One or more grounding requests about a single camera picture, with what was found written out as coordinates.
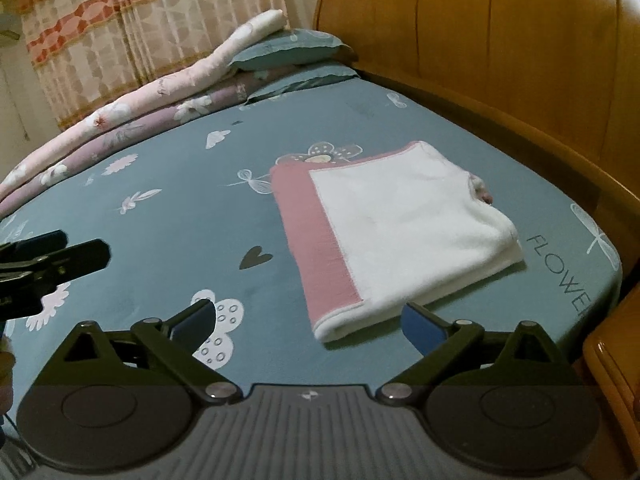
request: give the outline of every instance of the blue bed sheet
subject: blue bed sheet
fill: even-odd
[[[616,301],[620,261],[610,242],[533,171],[404,96],[352,79],[202,117],[65,180],[5,219],[0,242],[62,229],[71,244],[102,238],[113,255],[107,269],[47,297],[43,314],[9,327],[16,405],[80,320],[121,330],[204,297],[216,303],[220,323],[198,358],[245,391],[253,383],[377,388],[416,362],[399,319],[327,346],[314,339],[267,176],[290,153],[310,163],[347,152],[357,160],[412,140],[485,180],[526,256],[433,308],[489,330],[533,319],[568,351],[586,320]]]

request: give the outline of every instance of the blue pillowcase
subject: blue pillowcase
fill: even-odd
[[[260,77],[260,73],[255,73],[255,76]],[[329,85],[353,77],[359,77],[358,73],[354,69],[337,61],[315,63],[268,83],[268,85],[263,86],[249,95],[246,102],[255,103],[256,101],[284,94],[285,92]]]
[[[236,54],[231,68],[255,71],[286,65],[305,65],[332,59],[339,51],[353,51],[327,32],[294,28],[271,34]]]

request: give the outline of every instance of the wooden headboard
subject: wooden headboard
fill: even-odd
[[[318,0],[354,68],[542,174],[640,255],[640,0]]]

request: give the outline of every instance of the folded blanket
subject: folded blanket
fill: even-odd
[[[523,259],[482,181],[426,142],[343,165],[277,164],[271,189],[322,342]]]
[[[286,23],[281,10],[267,10],[238,27],[209,56],[99,108],[18,164],[0,184],[0,200],[89,140],[156,108],[202,92],[227,74],[229,62],[236,54],[280,30]]]
[[[294,66],[286,66],[256,73],[240,73],[214,85],[202,95],[160,108],[90,140],[2,200],[0,219],[49,187],[95,166],[108,156],[199,117],[242,104],[256,90],[295,69]]]

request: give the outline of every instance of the curtain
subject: curtain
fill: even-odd
[[[14,0],[31,62],[67,128],[133,89],[208,56],[284,0]]]

